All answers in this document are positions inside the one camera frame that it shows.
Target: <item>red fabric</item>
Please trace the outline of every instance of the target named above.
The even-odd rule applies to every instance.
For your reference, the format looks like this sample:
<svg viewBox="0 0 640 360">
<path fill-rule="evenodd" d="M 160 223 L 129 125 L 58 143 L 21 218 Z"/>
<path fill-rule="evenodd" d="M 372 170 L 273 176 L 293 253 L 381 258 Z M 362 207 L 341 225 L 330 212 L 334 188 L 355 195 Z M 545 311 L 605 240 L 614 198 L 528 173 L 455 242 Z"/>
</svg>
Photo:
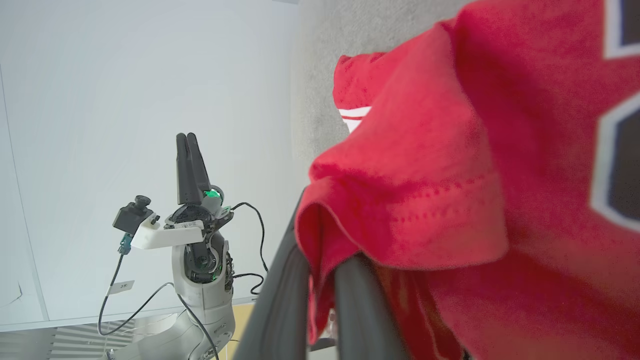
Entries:
<svg viewBox="0 0 640 360">
<path fill-rule="evenodd" d="M 440 317 L 478 359 L 640 359 L 640 236 L 589 206 L 601 118 L 640 94 L 640 50 L 604 56 L 612 3 L 478 1 L 340 59 L 336 104 L 371 110 L 296 217 L 311 341 L 362 251 L 416 359 L 460 354 Z"/>
</svg>

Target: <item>black cable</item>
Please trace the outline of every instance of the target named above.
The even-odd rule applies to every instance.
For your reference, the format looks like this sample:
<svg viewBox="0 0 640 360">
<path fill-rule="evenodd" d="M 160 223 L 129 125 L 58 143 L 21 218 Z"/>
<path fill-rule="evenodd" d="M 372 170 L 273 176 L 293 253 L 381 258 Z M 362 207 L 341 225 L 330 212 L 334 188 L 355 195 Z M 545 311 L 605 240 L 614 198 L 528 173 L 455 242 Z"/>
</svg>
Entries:
<svg viewBox="0 0 640 360">
<path fill-rule="evenodd" d="M 257 277 L 260 278 L 260 283 L 251 288 L 251 295 L 260 295 L 260 293 L 255 292 L 255 289 L 258 288 L 260 285 L 262 285 L 262 283 L 264 282 L 264 278 L 262 277 L 262 275 L 258 275 L 258 274 L 254 274 L 252 272 L 248 272 L 246 274 L 234 275 L 234 279 L 236 279 L 238 277 L 244 277 L 244 276 L 257 276 Z"/>
<path fill-rule="evenodd" d="M 260 226 L 262 227 L 262 239 L 260 240 L 260 260 L 262 260 L 262 266 L 264 267 L 264 271 L 269 272 L 269 268 L 267 267 L 267 264 L 264 262 L 264 256 L 262 256 L 262 247 L 264 246 L 264 222 L 262 221 L 262 215 L 260 215 L 260 211 L 258 211 L 258 209 L 254 208 L 253 205 L 249 204 L 248 202 L 241 202 L 240 204 L 231 208 L 231 211 L 235 211 L 237 208 L 241 207 L 242 205 L 247 205 L 248 207 L 255 210 L 256 214 L 258 214 L 258 219 L 260 220 Z"/>
<path fill-rule="evenodd" d="M 160 292 L 160 290 L 162 290 L 165 286 L 167 285 L 172 285 L 172 283 L 168 282 L 166 284 L 163 284 L 162 286 L 160 286 L 153 294 L 151 294 L 151 296 L 149 296 L 149 299 L 147 299 L 147 301 L 145 301 L 144 304 L 142 304 L 142 306 L 140 306 L 140 308 L 138 310 L 136 310 L 135 313 L 133 313 L 133 315 L 131 315 L 128 319 L 125 320 L 125 322 L 121 323 L 120 326 L 118 326 L 117 328 L 113 329 L 112 331 L 109 332 L 102 332 L 102 313 L 104 312 L 104 306 L 107 303 L 107 299 L 109 298 L 109 295 L 104 297 L 104 301 L 102 302 L 102 307 L 100 308 L 100 315 L 98 316 L 98 333 L 102 336 L 109 336 L 111 334 L 113 334 L 114 332 L 120 330 L 123 326 L 127 325 L 145 306 L 147 306 L 147 304 L 151 301 L 152 298 L 154 298 L 154 296 Z"/>
<path fill-rule="evenodd" d="M 220 358 L 218 357 L 218 349 L 216 349 L 216 344 L 213 343 L 213 340 L 211 339 L 211 335 L 209 335 L 209 331 L 205 329 L 204 325 L 202 325 L 202 322 L 200 322 L 200 319 L 198 319 L 196 314 L 193 313 L 193 311 L 187 305 L 187 303 L 184 302 L 180 294 L 176 293 L 176 295 L 178 295 L 178 299 L 180 299 L 180 302 L 182 303 L 182 305 L 184 305 L 184 308 L 187 309 L 187 311 L 189 311 L 189 314 L 191 315 L 191 317 L 193 317 L 196 320 L 196 322 L 198 323 L 198 326 L 200 327 L 200 330 L 204 332 L 204 335 L 207 337 L 207 340 L 209 340 L 209 343 L 211 344 L 211 348 L 213 349 L 214 354 L 216 354 L 216 360 L 220 360 Z"/>
<path fill-rule="evenodd" d="M 113 283 L 116 280 L 116 277 L 118 277 L 118 272 L 120 271 L 120 265 L 122 265 L 122 258 L 124 258 L 124 254 L 121 254 L 120 255 L 120 259 L 118 260 L 118 266 L 116 266 L 116 271 L 113 274 L 113 278 L 111 280 L 111 284 L 109 285 L 109 290 L 110 291 L 111 291 L 111 287 L 113 286 Z M 175 289 L 175 286 L 173 285 L 172 282 L 164 283 L 153 294 L 151 294 L 151 296 L 149 296 L 149 299 L 147 299 L 147 301 L 145 301 L 145 303 L 142 304 L 142 306 L 140 306 L 140 308 L 138 310 L 136 310 L 136 312 L 133 313 L 133 315 L 131 315 L 128 319 L 126 319 L 125 322 L 120 324 L 120 326 L 118 326 L 117 328 L 113 329 L 112 331 L 109 331 L 109 332 L 105 333 L 105 332 L 102 332 L 102 314 L 104 312 L 104 307 L 107 304 L 107 299 L 109 298 L 109 293 L 107 292 L 107 295 L 104 297 L 104 301 L 102 302 L 102 307 L 100 308 L 100 315 L 98 316 L 98 333 L 100 335 L 102 335 L 102 336 L 109 336 L 109 335 L 113 334 L 114 332 L 120 330 L 123 326 L 127 325 L 127 323 L 129 323 L 131 321 L 131 319 L 133 319 L 145 306 L 147 306 L 147 304 L 151 301 L 151 299 L 154 298 L 154 296 L 158 292 L 160 292 L 160 290 L 162 290 L 167 285 L 171 285 Z M 200 330 L 202 330 L 202 332 L 204 332 L 205 336 L 207 337 L 207 340 L 209 340 L 209 343 L 211 344 L 211 347 L 213 348 L 213 352 L 216 354 L 216 360 L 220 360 L 220 358 L 218 357 L 218 349 L 216 349 L 216 345 L 213 343 L 213 340 L 211 339 L 211 335 L 209 335 L 209 332 L 207 331 L 207 329 L 205 329 L 204 325 L 202 325 L 202 322 L 200 322 L 198 317 L 193 313 L 193 311 L 187 305 L 187 303 L 184 301 L 184 299 L 182 299 L 180 294 L 176 293 L 176 295 L 178 295 L 178 299 L 180 299 L 180 302 L 182 303 L 184 308 L 196 320 L 196 322 L 198 323 L 198 326 L 200 327 Z"/>
</svg>

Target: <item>black number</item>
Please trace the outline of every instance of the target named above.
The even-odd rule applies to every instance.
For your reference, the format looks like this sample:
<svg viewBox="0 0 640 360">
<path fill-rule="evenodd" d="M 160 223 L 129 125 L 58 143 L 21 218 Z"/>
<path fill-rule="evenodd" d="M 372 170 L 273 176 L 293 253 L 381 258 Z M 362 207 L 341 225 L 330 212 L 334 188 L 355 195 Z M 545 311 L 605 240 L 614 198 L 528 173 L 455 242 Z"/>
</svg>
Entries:
<svg viewBox="0 0 640 360">
<path fill-rule="evenodd" d="M 605 1 L 604 56 L 640 56 L 640 1 Z M 640 231 L 640 92 L 600 119 L 591 207 Z"/>
</svg>

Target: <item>gray carpet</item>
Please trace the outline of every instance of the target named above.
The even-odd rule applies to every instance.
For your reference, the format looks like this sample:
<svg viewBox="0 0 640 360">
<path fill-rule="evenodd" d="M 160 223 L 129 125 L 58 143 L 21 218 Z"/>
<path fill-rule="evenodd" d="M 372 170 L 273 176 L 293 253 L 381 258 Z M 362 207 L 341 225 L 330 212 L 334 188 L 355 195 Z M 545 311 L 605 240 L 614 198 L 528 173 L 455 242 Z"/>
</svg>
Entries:
<svg viewBox="0 0 640 360">
<path fill-rule="evenodd" d="M 455 16 L 470 0 L 300 0 L 291 64 L 291 127 L 297 176 L 347 137 L 333 104 L 340 55 L 389 51 Z"/>
</svg>

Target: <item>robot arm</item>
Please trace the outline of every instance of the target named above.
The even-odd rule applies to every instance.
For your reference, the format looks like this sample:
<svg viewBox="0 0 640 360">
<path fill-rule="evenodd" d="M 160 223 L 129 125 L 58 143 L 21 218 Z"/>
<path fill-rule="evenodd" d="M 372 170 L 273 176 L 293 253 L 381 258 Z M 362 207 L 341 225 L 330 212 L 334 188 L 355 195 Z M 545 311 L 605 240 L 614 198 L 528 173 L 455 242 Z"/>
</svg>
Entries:
<svg viewBox="0 0 640 360">
<path fill-rule="evenodd" d="M 222 191 L 209 183 L 193 133 L 178 134 L 177 152 L 181 207 L 161 228 L 160 216 L 147 208 L 151 201 L 138 196 L 136 202 L 120 209 L 113 226 L 126 233 L 123 254 L 129 252 L 129 244 L 139 249 L 172 248 L 173 285 L 189 311 L 183 312 L 167 331 L 109 351 L 103 359 L 214 359 L 236 329 L 231 305 L 233 264 L 228 241 L 219 232 L 231 221 L 233 212 L 222 206 Z"/>
</svg>

